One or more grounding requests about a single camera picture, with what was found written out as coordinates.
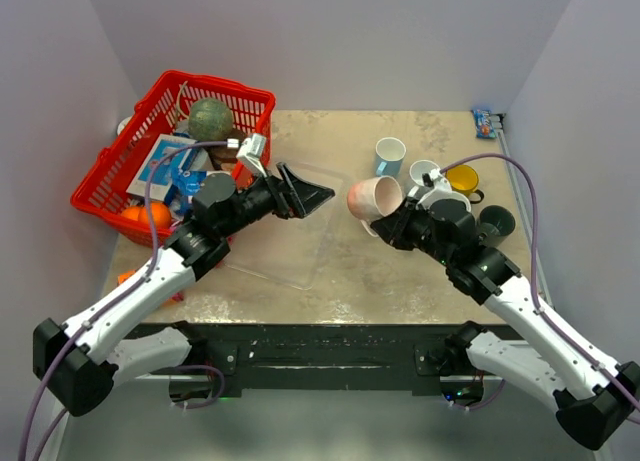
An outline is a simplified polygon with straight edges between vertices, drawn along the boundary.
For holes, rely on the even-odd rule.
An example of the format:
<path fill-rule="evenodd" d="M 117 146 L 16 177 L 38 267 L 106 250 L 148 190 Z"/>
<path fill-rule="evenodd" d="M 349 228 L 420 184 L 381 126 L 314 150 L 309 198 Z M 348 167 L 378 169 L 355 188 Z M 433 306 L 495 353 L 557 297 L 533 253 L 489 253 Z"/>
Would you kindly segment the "yellow mug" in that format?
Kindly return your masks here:
<path fill-rule="evenodd" d="M 479 188 L 479 175 L 468 165 L 459 165 L 446 171 L 446 179 L 452 189 L 464 195 L 471 204 L 479 204 L 484 200 L 485 194 Z"/>

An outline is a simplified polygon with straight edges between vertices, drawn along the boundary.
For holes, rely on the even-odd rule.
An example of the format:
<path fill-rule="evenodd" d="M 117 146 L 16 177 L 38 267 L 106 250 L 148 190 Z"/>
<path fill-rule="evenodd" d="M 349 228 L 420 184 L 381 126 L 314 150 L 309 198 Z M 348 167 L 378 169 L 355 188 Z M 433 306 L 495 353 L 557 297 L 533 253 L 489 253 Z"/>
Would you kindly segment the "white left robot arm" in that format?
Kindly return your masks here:
<path fill-rule="evenodd" d="M 238 188 L 231 175 L 208 175 L 186 219 L 129 279 L 91 307 L 33 332 L 33 371 L 74 416 L 100 405 L 118 385 L 153 371 L 200 371 L 207 349 L 181 327 L 127 339 L 152 311 L 194 285 L 230 252 L 230 238 L 262 218 L 304 219 L 334 197 L 333 189 L 299 178 L 280 163 L 276 175 Z"/>

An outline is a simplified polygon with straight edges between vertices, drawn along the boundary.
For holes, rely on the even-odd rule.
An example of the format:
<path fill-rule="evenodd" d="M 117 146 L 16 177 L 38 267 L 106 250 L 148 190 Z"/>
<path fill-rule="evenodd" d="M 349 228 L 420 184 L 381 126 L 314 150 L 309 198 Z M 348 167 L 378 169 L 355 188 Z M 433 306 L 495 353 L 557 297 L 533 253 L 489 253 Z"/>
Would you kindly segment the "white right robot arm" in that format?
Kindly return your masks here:
<path fill-rule="evenodd" d="M 463 202 L 442 199 L 424 208 L 406 199 L 371 228 L 393 248 L 417 249 L 439 262 L 458 291 L 528 345 L 513 352 L 494 333 L 472 327 L 467 339 L 445 350 L 452 371 L 466 374 L 476 367 L 501 377 L 547 406 L 563 430 L 592 451 L 638 409 L 638 364 L 607 355 L 542 300 L 516 264 L 484 244 Z"/>

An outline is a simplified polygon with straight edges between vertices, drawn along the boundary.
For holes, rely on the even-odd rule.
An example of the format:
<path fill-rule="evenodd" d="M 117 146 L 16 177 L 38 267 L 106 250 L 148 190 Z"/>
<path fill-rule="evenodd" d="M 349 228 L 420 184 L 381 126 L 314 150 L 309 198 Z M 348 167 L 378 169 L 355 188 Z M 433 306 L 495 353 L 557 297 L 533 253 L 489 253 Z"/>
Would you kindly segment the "dark teal mug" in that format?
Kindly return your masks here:
<path fill-rule="evenodd" d="M 471 211 L 471 203 L 470 203 L 469 199 L 465 195 L 463 195 L 463 194 L 461 194 L 459 192 L 456 192 L 456 191 L 452 191 L 450 193 L 450 198 L 461 202 L 464 205 L 464 207 L 465 207 L 467 212 Z"/>

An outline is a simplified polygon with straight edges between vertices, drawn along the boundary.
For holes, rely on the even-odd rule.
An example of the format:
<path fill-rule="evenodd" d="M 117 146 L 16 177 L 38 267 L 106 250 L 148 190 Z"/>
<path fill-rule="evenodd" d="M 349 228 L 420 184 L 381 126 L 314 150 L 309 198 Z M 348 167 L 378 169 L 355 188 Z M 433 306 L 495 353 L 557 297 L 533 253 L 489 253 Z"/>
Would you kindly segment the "dark grey mug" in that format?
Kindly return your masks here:
<path fill-rule="evenodd" d="M 490 205 L 485 207 L 476 220 L 476 231 L 485 246 L 497 247 L 516 228 L 514 215 L 505 207 Z"/>

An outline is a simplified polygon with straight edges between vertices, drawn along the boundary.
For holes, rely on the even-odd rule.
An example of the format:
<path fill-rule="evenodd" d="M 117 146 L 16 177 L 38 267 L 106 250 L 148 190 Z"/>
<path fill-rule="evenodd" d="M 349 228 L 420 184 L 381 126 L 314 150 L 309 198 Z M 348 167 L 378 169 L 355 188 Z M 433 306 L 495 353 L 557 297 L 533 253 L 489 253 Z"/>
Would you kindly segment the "light blue square mug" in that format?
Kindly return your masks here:
<path fill-rule="evenodd" d="M 396 178 L 406 156 L 405 144 L 395 137 L 380 139 L 375 146 L 374 172 L 378 177 Z"/>

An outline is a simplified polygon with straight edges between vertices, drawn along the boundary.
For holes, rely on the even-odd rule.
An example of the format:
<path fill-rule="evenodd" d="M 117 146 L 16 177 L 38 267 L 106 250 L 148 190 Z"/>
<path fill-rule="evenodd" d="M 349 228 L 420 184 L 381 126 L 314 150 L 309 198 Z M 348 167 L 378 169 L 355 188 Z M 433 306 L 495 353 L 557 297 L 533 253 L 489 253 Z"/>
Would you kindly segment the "pink mug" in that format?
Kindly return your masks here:
<path fill-rule="evenodd" d="M 370 236 L 377 237 L 371 224 L 392 214 L 403 199 L 398 181 L 391 176 L 381 176 L 352 185 L 347 194 L 347 208 Z"/>

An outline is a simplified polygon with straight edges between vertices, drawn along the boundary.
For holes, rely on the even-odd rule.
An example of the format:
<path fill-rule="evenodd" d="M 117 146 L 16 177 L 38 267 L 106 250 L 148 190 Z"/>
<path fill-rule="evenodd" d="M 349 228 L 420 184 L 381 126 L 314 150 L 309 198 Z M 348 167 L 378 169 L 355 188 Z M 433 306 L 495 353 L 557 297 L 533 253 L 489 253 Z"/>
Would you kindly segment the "blue white round mug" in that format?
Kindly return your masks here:
<path fill-rule="evenodd" d="M 409 167 L 405 194 L 419 198 L 443 185 L 444 178 L 440 173 L 440 167 L 433 161 L 418 160 Z"/>

